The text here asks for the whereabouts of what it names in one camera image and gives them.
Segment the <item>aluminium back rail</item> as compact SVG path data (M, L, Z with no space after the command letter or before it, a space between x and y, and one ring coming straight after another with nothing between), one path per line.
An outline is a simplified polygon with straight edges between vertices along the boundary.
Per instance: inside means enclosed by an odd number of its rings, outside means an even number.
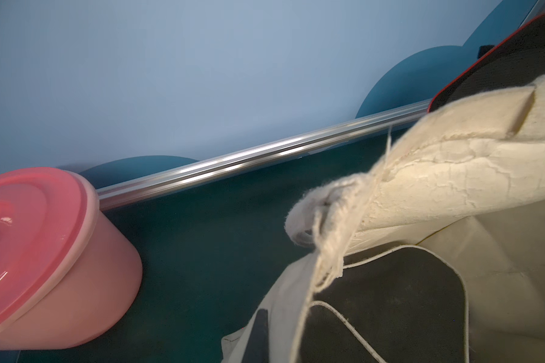
M430 102L427 99L396 107L337 126L99 188L100 209L112 210L172 194L271 163L334 148L383 130L410 125L426 115Z

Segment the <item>pink bucket with lid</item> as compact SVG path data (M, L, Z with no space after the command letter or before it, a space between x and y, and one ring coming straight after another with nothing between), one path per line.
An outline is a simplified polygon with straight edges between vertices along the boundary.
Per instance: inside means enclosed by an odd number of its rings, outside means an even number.
M67 349L112 328L142 284L136 248L81 175L0 175L0 351Z

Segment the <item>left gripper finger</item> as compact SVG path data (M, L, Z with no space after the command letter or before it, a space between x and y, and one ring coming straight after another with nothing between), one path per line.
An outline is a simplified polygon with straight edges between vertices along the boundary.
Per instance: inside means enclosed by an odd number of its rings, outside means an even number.
M242 363L269 363L269 312L266 309L256 313Z

